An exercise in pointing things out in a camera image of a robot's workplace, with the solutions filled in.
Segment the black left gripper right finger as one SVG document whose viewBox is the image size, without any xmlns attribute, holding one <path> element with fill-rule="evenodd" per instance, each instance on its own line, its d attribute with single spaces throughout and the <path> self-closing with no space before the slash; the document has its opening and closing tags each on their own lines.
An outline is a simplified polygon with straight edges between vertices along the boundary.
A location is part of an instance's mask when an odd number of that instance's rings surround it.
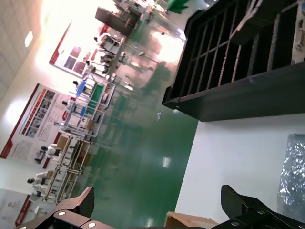
<svg viewBox="0 0 305 229">
<path fill-rule="evenodd" d="M 305 224 L 276 213 L 259 199 L 238 194 L 229 185 L 221 188 L 221 206 L 229 220 L 213 229 L 303 229 Z"/>
</svg>

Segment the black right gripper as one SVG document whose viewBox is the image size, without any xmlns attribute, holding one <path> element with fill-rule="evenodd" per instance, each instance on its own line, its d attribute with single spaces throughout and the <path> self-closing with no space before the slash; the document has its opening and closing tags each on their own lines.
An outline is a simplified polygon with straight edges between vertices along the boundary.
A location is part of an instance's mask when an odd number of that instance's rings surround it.
<svg viewBox="0 0 305 229">
<path fill-rule="evenodd" d="M 230 42 L 246 45 L 257 39 L 260 45 L 293 45 L 297 7 L 297 0 L 251 1 Z"/>
</svg>

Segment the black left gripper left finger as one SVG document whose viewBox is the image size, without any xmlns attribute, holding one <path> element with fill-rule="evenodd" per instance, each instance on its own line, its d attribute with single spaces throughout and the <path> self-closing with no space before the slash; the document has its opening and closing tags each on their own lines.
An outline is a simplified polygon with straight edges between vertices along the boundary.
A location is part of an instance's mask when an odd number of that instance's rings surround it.
<svg viewBox="0 0 305 229">
<path fill-rule="evenodd" d="M 79 196 L 61 201 L 51 212 L 16 226 L 17 229 L 103 229 L 91 219 L 94 188 L 87 187 Z"/>
</svg>

